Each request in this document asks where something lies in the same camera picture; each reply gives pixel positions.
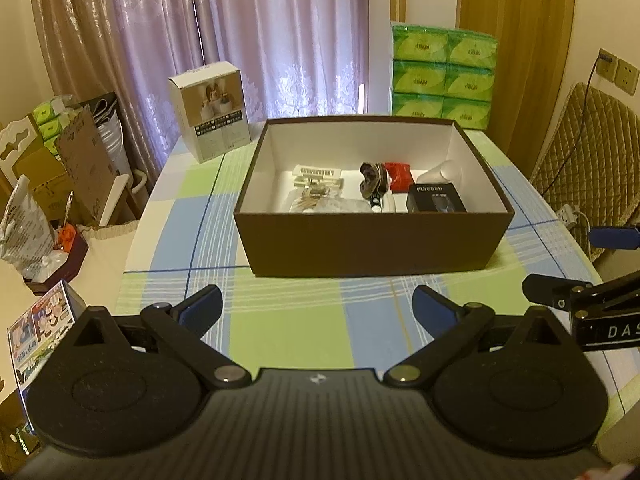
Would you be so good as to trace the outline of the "clear plastic cup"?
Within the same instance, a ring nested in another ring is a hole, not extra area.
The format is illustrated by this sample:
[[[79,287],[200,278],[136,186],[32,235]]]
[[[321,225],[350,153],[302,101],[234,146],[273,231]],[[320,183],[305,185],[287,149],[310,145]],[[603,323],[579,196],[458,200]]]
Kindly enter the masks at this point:
[[[454,160],[446,159],[439,165],[420,174],[416,178],[416,183],[451,183],[455,186],[460,186],[462,183],[462,169]]]

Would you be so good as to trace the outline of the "red candy wrapper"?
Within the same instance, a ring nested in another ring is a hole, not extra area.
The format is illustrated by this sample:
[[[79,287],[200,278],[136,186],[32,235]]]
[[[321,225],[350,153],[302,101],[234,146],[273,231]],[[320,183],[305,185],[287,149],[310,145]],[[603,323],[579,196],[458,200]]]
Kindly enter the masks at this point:
[[[384,167],[390,180],[390,192],[407,193],[414,183],[410,166],[404,162],[386,162]]]

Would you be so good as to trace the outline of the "bag of dental floss picks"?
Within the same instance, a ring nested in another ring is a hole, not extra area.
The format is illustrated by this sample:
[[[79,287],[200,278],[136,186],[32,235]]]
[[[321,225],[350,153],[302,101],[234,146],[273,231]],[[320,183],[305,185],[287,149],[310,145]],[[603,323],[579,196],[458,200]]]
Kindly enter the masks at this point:
[[[314,207],[318,214],[370,214],[381,212],[380,206],[372,206],[367,200],[343,197],[322,197]]]

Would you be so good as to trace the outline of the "bag of cotton swabs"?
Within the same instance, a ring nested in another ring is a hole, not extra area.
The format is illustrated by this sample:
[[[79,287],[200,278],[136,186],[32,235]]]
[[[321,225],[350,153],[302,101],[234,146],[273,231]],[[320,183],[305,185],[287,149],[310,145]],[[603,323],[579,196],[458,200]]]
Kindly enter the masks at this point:
[[[294,198],[288,211],[292,214],[327,214],[341,212],[343,206],[341,197],[301,195]]]

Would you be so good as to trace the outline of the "cream hair claw clip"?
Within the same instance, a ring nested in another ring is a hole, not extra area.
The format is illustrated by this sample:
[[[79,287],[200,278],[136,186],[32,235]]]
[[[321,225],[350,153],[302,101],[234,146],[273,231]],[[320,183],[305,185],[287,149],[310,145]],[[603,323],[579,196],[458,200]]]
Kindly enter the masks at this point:
[[[340,194],[343,188],[342,170],[296,165],[292,171],[294,186],[313,196]]]

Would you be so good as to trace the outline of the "white electric toothbrush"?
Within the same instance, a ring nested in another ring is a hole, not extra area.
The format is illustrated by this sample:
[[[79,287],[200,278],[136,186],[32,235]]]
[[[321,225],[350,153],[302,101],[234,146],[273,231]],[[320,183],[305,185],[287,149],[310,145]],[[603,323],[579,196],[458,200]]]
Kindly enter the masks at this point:
[[[383,211],[384,212],[395,212],[396,211],[396,204],[395,204],[395,200],[393,198],[393,194],[392,193],[386,193],[383,196]]]

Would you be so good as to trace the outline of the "quilted brown chair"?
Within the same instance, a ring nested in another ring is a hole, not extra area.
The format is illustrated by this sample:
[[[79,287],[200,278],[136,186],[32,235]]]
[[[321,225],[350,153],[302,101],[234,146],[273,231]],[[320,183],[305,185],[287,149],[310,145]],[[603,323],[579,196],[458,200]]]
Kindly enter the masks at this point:
[[[639,116],[614,96],[575,84],[532,182],[553,210],[579,209],[570,232],[597,261],[606,251],[589,244],[588,226],[639,221]]]

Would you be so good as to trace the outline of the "checked tablecloth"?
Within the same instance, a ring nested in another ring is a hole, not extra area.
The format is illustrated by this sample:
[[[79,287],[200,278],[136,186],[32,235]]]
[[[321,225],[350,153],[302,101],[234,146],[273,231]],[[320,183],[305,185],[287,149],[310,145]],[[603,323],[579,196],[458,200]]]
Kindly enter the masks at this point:
[[[471,140],[502,185],[515,216],[484,270],[401,278],[256,278],[233,209],[254,146],[205,164],[183,144],[167,159],[134,236],[115,310],[175,304],[208,284],[224,313],[204,339],[251,373],[264,367],[373,368],[384,372],[428,344],[411,296],[421,284],[499,313],[527,309],[522,284],[539,273],[596,282],[574,238],[518,168],[484,133]]]

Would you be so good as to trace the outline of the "brown cardboard storage box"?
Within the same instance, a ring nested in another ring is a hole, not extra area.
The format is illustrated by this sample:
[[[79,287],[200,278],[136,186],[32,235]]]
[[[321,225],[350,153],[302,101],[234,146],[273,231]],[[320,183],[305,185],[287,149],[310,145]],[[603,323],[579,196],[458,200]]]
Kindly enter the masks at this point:
[[[404,162],[416,177],[459,171],[462,211],[293,212],[298,166],[341,170],[345,200],[361,200],[365,162]],[[234,220],[250,268],[268,278],[352,278],[483,269],[514,217],[483,156],[452,120],[394,116],[269,119]]]

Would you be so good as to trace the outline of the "black Flyco box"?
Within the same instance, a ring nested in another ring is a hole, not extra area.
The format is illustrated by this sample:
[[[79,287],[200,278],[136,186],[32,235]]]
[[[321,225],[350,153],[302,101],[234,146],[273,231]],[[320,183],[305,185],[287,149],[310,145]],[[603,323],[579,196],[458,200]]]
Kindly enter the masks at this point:
[[[409,212],[465,212],[466,208],[452,183],[415,183],[409,186]]]

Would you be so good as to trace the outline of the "blue printed book box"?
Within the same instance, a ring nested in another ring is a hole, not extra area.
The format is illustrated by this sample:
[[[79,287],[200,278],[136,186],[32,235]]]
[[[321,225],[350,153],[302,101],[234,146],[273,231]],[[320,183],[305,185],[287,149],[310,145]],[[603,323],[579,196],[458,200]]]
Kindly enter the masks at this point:
[[[18,391],[23,394],[86,308],[66,281],[59,281],[6,330]]]

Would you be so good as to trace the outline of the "brown cardboard carton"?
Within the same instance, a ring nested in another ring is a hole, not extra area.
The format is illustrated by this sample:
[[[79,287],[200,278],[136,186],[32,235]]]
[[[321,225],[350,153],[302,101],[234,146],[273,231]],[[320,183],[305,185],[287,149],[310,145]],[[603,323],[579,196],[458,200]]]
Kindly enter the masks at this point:
[[[116,174],[90,112],[78,110],[44,146],[34,118],[26,116],[1,130],[1,187],[12,192],[21,176],[47,219],[64,217],[85,226],[106,226],[117,216],[127,179]]]

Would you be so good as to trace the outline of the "white product box with photo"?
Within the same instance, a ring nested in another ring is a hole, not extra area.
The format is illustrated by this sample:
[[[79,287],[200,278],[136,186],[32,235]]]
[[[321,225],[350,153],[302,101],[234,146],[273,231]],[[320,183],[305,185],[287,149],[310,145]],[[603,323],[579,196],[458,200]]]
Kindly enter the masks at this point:
[[[250,143],[240,70],[227,61],[168,78],[182,140],[198,162]]]

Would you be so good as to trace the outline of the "purple curtain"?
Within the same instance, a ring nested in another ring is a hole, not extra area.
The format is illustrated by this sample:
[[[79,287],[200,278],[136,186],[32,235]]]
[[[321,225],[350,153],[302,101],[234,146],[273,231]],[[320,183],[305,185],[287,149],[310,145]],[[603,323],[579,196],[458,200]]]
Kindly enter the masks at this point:
[[[356,114],[368,0],[32,0],[52,88],[119,99],[132,164],[156,180],[179,139],[168,80],[227,61],[247,117]]]

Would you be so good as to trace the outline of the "wall power socket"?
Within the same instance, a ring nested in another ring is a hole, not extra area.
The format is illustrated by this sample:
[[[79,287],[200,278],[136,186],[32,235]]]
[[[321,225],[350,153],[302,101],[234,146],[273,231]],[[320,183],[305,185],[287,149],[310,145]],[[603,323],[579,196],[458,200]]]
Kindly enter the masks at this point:
[[[596,73],[630,96],[636,93],[639,81],[638,68],[607,50],[599,50]]]

